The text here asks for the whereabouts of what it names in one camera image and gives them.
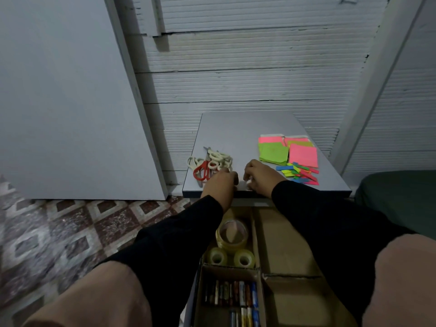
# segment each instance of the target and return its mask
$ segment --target dark green mattress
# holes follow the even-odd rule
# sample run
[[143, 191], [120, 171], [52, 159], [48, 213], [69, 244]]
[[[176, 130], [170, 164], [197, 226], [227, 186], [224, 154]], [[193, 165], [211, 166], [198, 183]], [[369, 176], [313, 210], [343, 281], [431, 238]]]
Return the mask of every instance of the dark green mattress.
[[372, 174], [362, 180], [355, 202], [436, 240], [436, 170]]

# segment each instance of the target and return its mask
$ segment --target tape roll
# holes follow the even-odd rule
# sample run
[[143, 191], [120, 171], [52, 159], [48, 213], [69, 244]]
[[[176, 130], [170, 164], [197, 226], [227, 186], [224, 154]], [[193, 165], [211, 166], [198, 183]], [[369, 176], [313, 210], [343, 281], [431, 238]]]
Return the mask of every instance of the tape roll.
[[208, 253], [208, 262], [213, 265], [226, 265], [227, 253], [221, 248], [212, 248]]
[[235, 253], [235, 266], [252, 269], [255, 263], [256, 259], [250, 250], [242, 249]]
[[215, 238], [218, 247], [233, 254], [247, 245], [248, 228], [239, 219], [225, 219], [215, 231]]

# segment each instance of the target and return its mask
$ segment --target table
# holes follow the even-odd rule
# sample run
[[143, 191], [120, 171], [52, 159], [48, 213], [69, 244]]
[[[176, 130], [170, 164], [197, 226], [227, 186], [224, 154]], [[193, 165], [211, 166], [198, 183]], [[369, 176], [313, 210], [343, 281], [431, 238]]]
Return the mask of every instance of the table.
[[[233, 158], [232, 168], [238, 173], [239, 185], [235, 198], [261, 199], [257, 193], [248, 190], [243, 181], [244, 169], [251, 159], [259, 159], [258, 138], [262, 134], [284, 134], [285, 136], [307, 135], [305, 129], [291, 111], [213, 111], [204, 112], [192, 151], [195, 157], [205, 158], [210, 147]], [[319, 186], [312, 186], [320, 191], [347, 198], [351, 194], [341, 176], [318, 148]], [[185, 198], [199, 198], [203, 188], [188, 169], [183, 184]]]

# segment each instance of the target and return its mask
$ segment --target person's left hand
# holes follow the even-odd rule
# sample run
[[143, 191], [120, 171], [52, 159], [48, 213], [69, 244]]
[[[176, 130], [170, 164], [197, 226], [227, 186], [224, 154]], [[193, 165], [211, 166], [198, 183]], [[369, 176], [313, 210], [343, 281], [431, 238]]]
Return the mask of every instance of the person's left hand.
[[233, 192], [238, 182], [238, 174], [235, 171], [230, 172], [227, 168], [223, 168], [206, 182], [201, 197], [210, 195], [215, 198], [225, 213], [232, 204]]

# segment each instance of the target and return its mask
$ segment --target red scissors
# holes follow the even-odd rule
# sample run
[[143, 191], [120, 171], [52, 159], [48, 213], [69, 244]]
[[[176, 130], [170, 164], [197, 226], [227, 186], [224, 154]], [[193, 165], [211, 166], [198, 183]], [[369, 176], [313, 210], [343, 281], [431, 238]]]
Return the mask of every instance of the red scissors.
[[208, 152], [206, 153], [206, 159], [203, 163], [201, 163], [199, 166], [197, 166], [193, 171], [193, 177], [198, 181], [205, 181], [209, 180], [212, 176], [211, 170], [214, 170], [217, 168], [218, 164], [211, 160], [209, 156], [209, 150], [210, 148], [205, 148]]

